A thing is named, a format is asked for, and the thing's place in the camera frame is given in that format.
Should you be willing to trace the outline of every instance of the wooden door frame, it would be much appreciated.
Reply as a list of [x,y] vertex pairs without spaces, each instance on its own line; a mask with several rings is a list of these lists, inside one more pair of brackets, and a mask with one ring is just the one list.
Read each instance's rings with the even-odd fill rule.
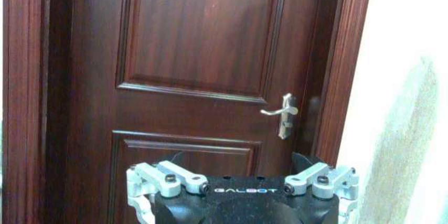
[[[316,30],[328,30],[315,35],[312,51],[324,55],[326,73],[318,80],[320,102],[310,154],[335,164],[368,0],[339,0],[336,5],[320,1],[323,18]],[[327,7],[335,8],[331,17]],[[63,203],[63,195],[52,191],[63,191],[64,164],[47,167],[64,158],[70,73],[59,66],[70,61],[71,11],[71,0],[4,0],[3,223],[59,220],[52,209]],[[319,47],[323,40],[327,51]],[[306,98],[311,97],[308,88]]]

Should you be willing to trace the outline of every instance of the door handle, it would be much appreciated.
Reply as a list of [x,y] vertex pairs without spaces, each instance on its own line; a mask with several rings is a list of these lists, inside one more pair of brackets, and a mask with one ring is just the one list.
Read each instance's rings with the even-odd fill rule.
[[283,96],[283,108],[275,111],[260,110],[264,115],[280,115],[279,137],[287,139],[292,134],[294,116],[299,114],[296,108],[296,98],[291,93]]

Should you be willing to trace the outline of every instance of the white wall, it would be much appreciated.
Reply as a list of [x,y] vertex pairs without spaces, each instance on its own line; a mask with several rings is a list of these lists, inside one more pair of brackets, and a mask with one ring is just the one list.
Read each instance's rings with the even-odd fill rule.
[[354,223],[448,223],[448,0],[371,0],[339,165]]

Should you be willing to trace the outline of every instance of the screw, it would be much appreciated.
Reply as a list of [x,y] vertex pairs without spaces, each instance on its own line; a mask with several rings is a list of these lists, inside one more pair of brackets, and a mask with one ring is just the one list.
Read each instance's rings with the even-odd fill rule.
[[204,183],[202,184],[202,187],[199,188],[200,193],[202,193],[202,194],[207,194],[210,188],[211,188],[211,187],[208,186],[208,183],[204,182]]
[[176,182],[176,175],[175,174],[167,174],[167,176],[166,176],[166,182],[167,183]]
[[330,180],[327,176],[319,176],[318,177],[318,183],[323,184],[323,185],[328,185]]
[[295,190],[295,189],[294,189],[292,185],[286,184],[286,188],[284,188],[286,194],[287,194],[287,195],[292,195],[292,194],[295,193],[294,190]]

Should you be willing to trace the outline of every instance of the wooden door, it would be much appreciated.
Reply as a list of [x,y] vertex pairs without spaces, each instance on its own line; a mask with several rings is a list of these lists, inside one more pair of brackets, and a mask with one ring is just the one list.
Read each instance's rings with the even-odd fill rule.
[[135,223],[131,164],[183,152],[210,175],[290,171],[318,0],[74,0],[66,222]]

